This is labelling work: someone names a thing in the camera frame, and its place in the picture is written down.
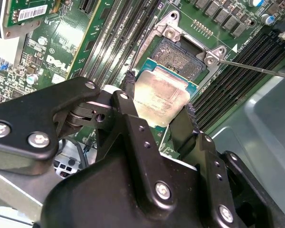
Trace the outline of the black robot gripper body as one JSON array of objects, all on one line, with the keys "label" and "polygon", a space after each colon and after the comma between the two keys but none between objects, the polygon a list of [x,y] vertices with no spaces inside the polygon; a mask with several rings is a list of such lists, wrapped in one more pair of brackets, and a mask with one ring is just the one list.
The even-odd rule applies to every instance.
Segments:
[{"label": "black robot gripper body", "polygon": [[177,197],[176,209],[155,220],[138,206],[124,154],[106,158],[62,180],[43,203],[43,228],[211,228],[197,171],[162,156]]}]

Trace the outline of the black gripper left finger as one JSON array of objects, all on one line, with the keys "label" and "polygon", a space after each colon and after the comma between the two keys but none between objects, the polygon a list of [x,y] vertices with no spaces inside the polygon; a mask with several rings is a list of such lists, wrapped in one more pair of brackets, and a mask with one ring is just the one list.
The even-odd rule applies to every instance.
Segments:
[{"label": "black gripper left finger", "polygon": [[99,135],[96,163],[124,154],[140,209],[170,214],[177,203],[171,179],[147,122],[135,109],[134,92],[133,76],[112,94],[76,77],[1,103],[0,170],[42,174],[63,136],[92,125]]}]

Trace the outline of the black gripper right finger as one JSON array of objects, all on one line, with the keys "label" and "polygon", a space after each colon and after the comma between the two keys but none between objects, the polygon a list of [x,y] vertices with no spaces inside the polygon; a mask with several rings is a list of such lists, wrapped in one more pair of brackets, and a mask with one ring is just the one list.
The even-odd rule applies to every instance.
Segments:
[{"label": "black gripper right finger", "polygon": [[199,217],[206,228],[285,228],[285,214],[244,162],[219,153],[203,133],[191,103],[170,123],[180,160],[198,171]]}]

